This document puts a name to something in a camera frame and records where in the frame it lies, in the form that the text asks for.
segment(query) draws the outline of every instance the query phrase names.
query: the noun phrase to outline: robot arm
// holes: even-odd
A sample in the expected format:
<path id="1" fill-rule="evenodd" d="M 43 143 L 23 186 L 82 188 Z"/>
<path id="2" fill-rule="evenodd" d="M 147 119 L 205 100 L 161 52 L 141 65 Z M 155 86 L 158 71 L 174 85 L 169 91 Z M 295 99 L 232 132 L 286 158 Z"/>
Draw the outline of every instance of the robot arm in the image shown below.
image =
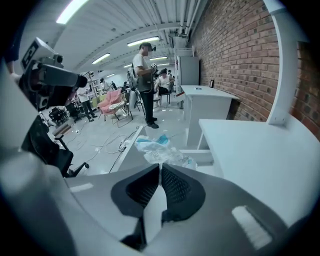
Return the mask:
<path id="1" fill-rule="evenodd" d="M 63 57 L 39 38 L 25 53 L 19 86 L 33 106 L 41 111 L 53 106 L 68 105 L 87 78 L 63 69 Z"/>

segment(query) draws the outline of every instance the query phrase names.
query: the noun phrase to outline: white table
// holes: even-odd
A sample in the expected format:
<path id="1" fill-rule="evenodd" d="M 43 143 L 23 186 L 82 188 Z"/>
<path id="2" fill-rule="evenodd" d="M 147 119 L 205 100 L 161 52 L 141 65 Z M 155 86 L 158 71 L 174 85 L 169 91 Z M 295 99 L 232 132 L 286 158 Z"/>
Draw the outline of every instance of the white table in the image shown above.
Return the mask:
<path id="1" fill-rule="evenodd" d="M 199 121 L 199 149 L 208 146 L 212 174 L 234 182 L 287 225 L 308 214 L 318 197 L 320 142 L 291 116 L 287 127 L 237 120 Z"/>
<path id="2" fill-rule="evenodd" d="M 186 146 L 189 149 L 195 149 L 201 135 L 199 119 L 226 119 L 231 100 L 238 98 L 203 85 L 182 85 L 181 87 L 185 93 L 183 119 L 187 123 Z"/>

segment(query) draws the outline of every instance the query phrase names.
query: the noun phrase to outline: man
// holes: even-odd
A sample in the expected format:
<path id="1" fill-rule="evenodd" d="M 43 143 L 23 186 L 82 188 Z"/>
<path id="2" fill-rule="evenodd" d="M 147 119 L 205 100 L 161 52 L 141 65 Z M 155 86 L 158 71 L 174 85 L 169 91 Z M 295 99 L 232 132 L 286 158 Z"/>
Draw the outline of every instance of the man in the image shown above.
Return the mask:
<path id="1" fill-rule="evenodd" d="M 76 93 L 78 94 L 78 98 L 83 106 L 85 116 L 88 118 L 89 122 L 93 122 L 94 118 L 96 118 L 97 115 L 95 115 L 95 113 L 91 109 L 90 100 L 88 97 L 89 91 L 90 91 L 90 87 L 88 86 L 88 83 L 87 83 L 85 87 L 79 88 L 76 91 Z"/>
<path id="2" fill-rule="evenodd" d="M 145 108 L 145 121 L 147 125 L 153 129 L 159 128 L 155 124 L 157 118 L 153 117 L 154 108 L 154 85 L 152 81 L 152 74 L 155 71 L 149 68 L 144 57 L 147 57 L 149 52 L 152 52 L 152 46 L 149 42 L 143 42 L 139 46 L 139 53 L 133 58 L 133 67 L 135 77 L 137 78 L 137 88 L 141 94 Z"/>
<path id="3" fill-rule="evenodd" d="M 167 71 L 162 69 L 160 71 L 160 76 L 155 83 L 156 99 L 159 99 L 159 95 L 168 94 L 171 92 L 172 85 L 174 84 L 174 79 L 172 76 L 167 75 Z"/>

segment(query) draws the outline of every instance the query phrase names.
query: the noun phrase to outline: person sitting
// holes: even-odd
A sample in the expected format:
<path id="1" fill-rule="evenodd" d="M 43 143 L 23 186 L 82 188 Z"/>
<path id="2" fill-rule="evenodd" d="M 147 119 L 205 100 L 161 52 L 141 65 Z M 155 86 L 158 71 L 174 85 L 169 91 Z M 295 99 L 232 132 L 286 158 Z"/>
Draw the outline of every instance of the person sitting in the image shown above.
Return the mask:
<path id="1" fill-rule="evenodd" d="M 156 92 L 155 99 L 159 99 L 159 95 L 168 94 L 171 91 L 171 86 L 174 83 L 172 76 L 167 75 L 167 70 L 162 69 L 160 76 L 155 83 L 154 91 Z"/>

